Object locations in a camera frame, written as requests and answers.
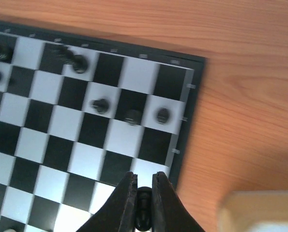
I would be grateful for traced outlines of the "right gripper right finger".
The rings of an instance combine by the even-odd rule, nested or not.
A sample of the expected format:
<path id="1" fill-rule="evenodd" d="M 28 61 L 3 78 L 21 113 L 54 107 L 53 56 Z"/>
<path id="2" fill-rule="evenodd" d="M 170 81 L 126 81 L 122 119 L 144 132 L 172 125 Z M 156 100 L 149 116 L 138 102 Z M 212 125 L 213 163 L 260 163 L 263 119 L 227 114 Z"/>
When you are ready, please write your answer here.
<path id="1" fill-rule="evenodd" d="M 183 206 L 164 172 L 152 176 L 152 231 L 204 231 Z"/>

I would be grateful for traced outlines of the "black queen piece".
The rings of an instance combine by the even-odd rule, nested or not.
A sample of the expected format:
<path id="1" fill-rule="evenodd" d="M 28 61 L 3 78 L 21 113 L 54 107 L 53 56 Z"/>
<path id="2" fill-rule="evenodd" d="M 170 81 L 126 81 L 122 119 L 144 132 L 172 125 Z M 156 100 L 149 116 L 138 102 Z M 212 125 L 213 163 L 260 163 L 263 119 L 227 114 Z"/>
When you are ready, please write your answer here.
<path id="1" fill-rule="evenodd" d="M 71 65 L 74 72 L 83 74 L 87 71 L 89 64 L 85 56 L 77 55 L 64 45 L 58 45 L 54 48 L 53 53 L 65 65 Z"/>

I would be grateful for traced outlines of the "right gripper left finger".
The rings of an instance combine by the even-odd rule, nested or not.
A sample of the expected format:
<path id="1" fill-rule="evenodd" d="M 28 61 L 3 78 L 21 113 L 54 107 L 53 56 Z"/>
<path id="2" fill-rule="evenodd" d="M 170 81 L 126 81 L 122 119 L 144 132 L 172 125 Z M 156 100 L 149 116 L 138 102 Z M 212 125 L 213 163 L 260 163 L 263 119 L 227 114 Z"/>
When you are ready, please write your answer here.
<path id="1" fill-rule="evenodd" d="M 137 175 L 127 172 L 104 205 L 77 232 L 133 232 Z"/>

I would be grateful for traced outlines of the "black knight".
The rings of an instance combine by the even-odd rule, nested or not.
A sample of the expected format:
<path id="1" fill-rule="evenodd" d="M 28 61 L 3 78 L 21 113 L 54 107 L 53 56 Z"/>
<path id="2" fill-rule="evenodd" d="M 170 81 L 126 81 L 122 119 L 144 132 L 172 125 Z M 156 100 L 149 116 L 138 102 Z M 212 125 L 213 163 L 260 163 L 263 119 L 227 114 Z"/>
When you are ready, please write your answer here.
<path id="1" fill-rule="evenodd" d="M 11 61 L 13 56 L 13 49 L 6 44 L 0 44 L 0 61 Z"/>

